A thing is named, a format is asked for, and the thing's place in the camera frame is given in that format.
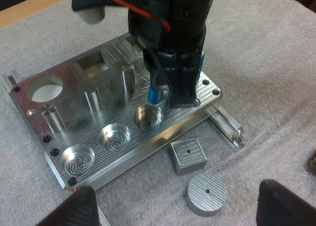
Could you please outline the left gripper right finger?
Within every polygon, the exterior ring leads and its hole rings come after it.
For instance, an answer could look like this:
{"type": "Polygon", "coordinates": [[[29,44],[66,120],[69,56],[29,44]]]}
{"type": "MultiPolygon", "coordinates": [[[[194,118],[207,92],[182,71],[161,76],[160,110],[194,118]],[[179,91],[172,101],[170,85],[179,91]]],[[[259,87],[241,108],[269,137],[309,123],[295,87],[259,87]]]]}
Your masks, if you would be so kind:
{"type": "Polygon", "coordinates": [[[314,226],[315,224],[315,207],[276,180],[261,181],[256,225],[314,226]]]}

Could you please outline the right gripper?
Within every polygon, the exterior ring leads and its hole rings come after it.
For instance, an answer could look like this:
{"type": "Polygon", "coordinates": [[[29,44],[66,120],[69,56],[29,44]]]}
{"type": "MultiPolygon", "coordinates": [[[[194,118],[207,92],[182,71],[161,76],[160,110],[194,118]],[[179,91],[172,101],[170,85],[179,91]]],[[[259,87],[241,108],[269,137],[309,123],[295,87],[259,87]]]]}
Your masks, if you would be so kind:
{"type": "Polygon", "coordinates": [[[175,63],[167,67],[160,52],[194,51],[205,35],[205,21],[213,0],[137,0],[136,4],[150,14],[166,19],[167,31],[162,23],[146,18],[132,10],[128,12],[128,31],[145,45],[143,58],[150,73],[152,88],[170,88],[172,108],[193,107],[200,68],[200,54],[176,53],[175,63]]]}

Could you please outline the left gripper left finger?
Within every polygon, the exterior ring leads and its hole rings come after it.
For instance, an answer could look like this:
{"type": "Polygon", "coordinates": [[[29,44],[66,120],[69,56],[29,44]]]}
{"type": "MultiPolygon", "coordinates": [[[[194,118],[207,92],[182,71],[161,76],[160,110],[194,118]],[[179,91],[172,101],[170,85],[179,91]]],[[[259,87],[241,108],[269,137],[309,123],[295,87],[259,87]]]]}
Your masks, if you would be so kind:
{"type": "Polygon", "coordinates": [[[95,191],[83,186],[42,219],[39,226],[99,226],[95,191]]]}

